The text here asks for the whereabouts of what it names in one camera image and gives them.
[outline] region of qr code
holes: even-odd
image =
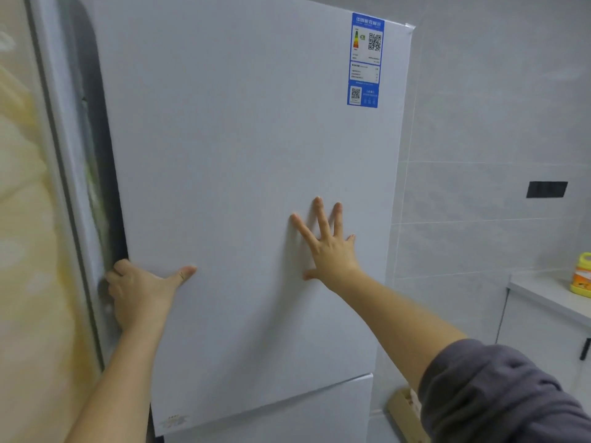
[[[380,51],[382,47],[382,35],[369,33],[369,51]]]
[[[351,100],[356,100],[361,98],[361,88],[360,87],[351,87]]]

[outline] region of sleeve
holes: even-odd
[[[504,345],[449,345],[427,367],[418,397],[434,443],[591,441],[591,419],[580,403]]]

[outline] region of person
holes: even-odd
[[[553,377],[517,350],[468,339],[454,326],[370,278],[355,257],[355,235],[343,237],[343,206],[331,231],[314,200],[316,238],[291,216],[312,252],[318,279],[353,308],[418,392],[421,421],[434,442],[588,442],[591,419]],[[67,443],[144,442],[156,350],[176,289],[196,268],[161,279],[132,265],[106,275],[123,333]]]

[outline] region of energy label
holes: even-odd
[[[378,107],[385,21],[353,13],[347,104]]]

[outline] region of detergent bottle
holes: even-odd
[[[581,253],[574,271],[571,292],[584,297],[591,297],[591,252]]]

